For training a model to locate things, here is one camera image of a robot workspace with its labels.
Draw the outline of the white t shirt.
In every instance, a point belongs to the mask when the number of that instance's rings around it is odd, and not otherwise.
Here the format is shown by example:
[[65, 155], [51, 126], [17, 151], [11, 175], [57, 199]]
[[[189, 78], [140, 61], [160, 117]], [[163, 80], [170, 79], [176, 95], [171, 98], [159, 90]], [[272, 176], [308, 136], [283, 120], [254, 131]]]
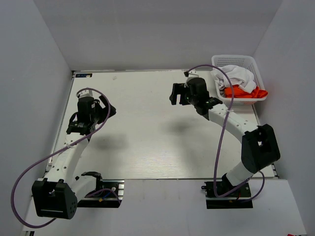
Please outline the white t shirt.
[[[237, 65], [226, 65], [219, 67], [219, 69], [221, 69], [229, 77], [233, 86], [237, 85], [239, 88], [248, 93], [251, 93], [257, 87], [254, 81], [254, 74], [243, 67]], [[220, 70], [214, 68], [211, 71], [211, 74], [220, 90], [230, 87], [228, 79]]]

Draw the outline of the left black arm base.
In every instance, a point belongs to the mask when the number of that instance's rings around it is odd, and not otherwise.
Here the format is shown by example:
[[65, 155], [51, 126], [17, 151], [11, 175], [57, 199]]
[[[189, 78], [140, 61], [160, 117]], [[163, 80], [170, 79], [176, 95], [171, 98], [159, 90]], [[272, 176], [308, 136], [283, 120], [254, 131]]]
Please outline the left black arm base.
[[81, 177], [71, 190], [77, 198], [77, 206], [85, 208], [118, 208], [124, 196], [124, 180], [97, 180]]

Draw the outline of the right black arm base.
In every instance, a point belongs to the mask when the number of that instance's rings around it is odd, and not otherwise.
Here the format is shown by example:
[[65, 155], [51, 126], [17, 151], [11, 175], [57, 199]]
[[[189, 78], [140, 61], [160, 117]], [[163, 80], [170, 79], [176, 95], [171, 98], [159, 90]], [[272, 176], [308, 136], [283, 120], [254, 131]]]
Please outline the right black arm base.
[[248, 209], [253, 208], [252, 193], [248, 183], [234, 191], [233, 193], [217, 198], [214, 194], [214, 185], [212, 181], [204, 182], [201, 186], [206, 197], [207, 209]]

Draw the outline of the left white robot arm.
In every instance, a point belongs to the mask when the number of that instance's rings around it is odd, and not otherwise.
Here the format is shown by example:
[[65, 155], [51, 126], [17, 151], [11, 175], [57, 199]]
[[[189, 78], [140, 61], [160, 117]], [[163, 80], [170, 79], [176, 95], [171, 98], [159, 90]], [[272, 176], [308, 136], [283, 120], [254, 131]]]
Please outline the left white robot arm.
[[116, 109], [105, 96], [98, 99], [82, 95], [78, 99], [77, 112], [68, 124], [64, 141], [65, 150], [57, 155], [50, 171], [43, 180], [32, 185], [35, 210], [39, 217], [71, 219], [78, 203], [91, 193], [99, 196], [104, 184], [98, 172], [75, 174], [76, 166], [88, 146], [96, 125], [101, 125], [115, 115]]

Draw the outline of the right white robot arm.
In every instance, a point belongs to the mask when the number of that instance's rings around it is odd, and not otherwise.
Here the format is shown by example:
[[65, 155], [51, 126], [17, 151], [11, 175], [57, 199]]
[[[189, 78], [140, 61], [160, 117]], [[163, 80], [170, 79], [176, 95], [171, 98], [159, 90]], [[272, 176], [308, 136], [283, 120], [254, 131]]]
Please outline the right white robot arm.
[[253, 124], [222, 101], [211, 97], [203, 78], [192, 78], [186, 83], [174, 83], [169, 97], [172, 105], [192, 105], [206, 120], [222, 127], [241, 143], [241, 161], [214, 181], [216, 197], [234, 196], [249, 178], [280, 159], [280, 150], [274, 129], [268, 125]]

